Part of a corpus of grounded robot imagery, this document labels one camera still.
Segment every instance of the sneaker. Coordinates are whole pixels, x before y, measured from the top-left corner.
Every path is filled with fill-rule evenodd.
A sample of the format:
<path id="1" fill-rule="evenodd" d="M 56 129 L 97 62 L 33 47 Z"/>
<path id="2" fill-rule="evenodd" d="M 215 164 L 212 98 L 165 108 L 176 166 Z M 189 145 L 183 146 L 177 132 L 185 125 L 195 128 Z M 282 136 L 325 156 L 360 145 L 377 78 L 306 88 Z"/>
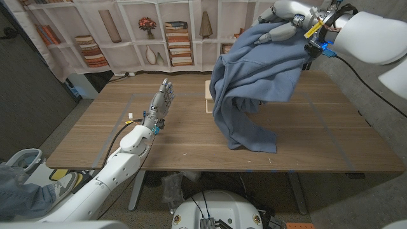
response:
<path id="1" fill-rule="evenodd" d="M 54 207 L 64 197 L 66 197 L 66 195 L 69 194 L 69 192 L 74 188 L 77 178 L 78 174 L 76 172 L 70 172 L 63 178 L 59 179 L 58 181 L 52 184 L 56 196 L 56 200 L 53 203 L 52 207 Z"/>

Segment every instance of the vase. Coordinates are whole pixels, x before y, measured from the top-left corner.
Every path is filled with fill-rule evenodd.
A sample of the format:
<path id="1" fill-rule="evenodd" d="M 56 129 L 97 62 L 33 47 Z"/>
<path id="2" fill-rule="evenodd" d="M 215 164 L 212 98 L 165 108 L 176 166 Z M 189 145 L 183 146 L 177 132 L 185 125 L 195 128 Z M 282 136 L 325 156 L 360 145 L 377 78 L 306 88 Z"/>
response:
<path id="1" fill-rule="evenodd" d="M 151 29 L 147 30 L 147 39 L 154 39 L 154 34 L 151 32 Z"/>
<path id="2" fill-rule="evenodd" d="M 164 66 L 164 59 L 163 59 L 163 57 L 161 56 L 160 53 L 157 53 L 157 64 L 159 66 Z"/>
<path id="3" fill-rule="evenodd" d="M 147 46 L 146 59 L 150 64 L 156 64 L 157 58 L 155 56 L 155 53 L 151 50 L 150 46 Z"/>
<path id="4" fill-rule="evenodd" d="M 212 27 L 210 26 L 208 12 L 204 11 L 202 13 L 202 22 L 201 29 L 199 30 L 199 35 L 202 36 L 202 39 L 209 38 L 212 35 Z"/>

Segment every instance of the plastic bag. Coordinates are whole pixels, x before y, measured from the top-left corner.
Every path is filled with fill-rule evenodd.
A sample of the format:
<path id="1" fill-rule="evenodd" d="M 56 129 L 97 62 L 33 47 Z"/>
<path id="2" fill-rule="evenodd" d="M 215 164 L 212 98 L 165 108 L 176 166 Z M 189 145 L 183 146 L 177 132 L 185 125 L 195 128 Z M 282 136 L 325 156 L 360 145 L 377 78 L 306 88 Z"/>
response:
<path id="1" fill-rule="evenodd" d="M 182 173 L 178 173 L 161 178 L 164 187 L 162 202 L 168 203 L 171 214 L 185 201 L 181 189 L 183 176 Z"/>
<path id="2" fill-rule="evenodd" d="M 2 181 L 14 179 L 17 185 L 23 185 L 30 176 L 24 172 L 24 168 L 0 165 L 0 177 Z"/>

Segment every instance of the white vase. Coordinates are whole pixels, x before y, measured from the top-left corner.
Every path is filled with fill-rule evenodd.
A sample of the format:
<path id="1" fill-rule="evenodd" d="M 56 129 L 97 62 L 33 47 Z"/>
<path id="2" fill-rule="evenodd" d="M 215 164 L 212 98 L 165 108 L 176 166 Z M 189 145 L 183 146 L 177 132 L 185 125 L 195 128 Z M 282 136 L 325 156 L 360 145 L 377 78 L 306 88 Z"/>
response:
<path id="1" fill-rule="evenodd" d="M 155 56 L 155 53 L 151 50 L 151 48 L 150 48 L 150 46 L 147 46 L 147 50 L 146 50 L 146 58 L 147 58 L 147 61 L 150 63 L 150 64 L 156 64 L 156 62 L 157 62 L 157 58 L 156 58 L 156 56 Z"/>
<path id="2" fill-rule="evenodd" d="M 163 59 L 163 57 L 161 56 L 160 53 L 157 53 L 157 64 L 159 66 L 164 66 L 164 59 Z"/>

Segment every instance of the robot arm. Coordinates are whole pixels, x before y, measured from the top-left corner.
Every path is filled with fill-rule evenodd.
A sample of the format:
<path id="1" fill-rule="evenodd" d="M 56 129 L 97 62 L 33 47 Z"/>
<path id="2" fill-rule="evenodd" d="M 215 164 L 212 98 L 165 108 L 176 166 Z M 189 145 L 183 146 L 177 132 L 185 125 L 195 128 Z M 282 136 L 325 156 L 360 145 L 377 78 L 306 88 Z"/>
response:
<path id="1" fill-rule="evenodd" d="M 288 23 L 262 35 L 255 45 L 289 39 L 297 28 L 302 27 L 308 31 L 305 37 L 310 38 L 304 48 L 313 58 L 322 53 L 327 56 L 333 53 L 327 48 L 331 44 L 334 51 L 368 64 L 384 65 L 401 60 L 394 69 L 379 76 L 379 80 L 395 94 L 407 99 L 406 22 L 358 12 L 350 4 L 340 9 L 338 4 L 333 4 L 327 11 L 319 11 L 305 3 L 278 0 L 252 26 L 276 18 Z"/>
<path id="2" fill-rule="evenodd" d="M 153 97 L 142 125 L 136 125 L 120 141 L 106 166 L 63 206 L 39 222 L 64 222 L 91 219 L 109 194 L 141 167 L 150 150 L 149 141 L 164 127 L 164 117 L 174 99 L 172 84 L 164 80 Z"/>

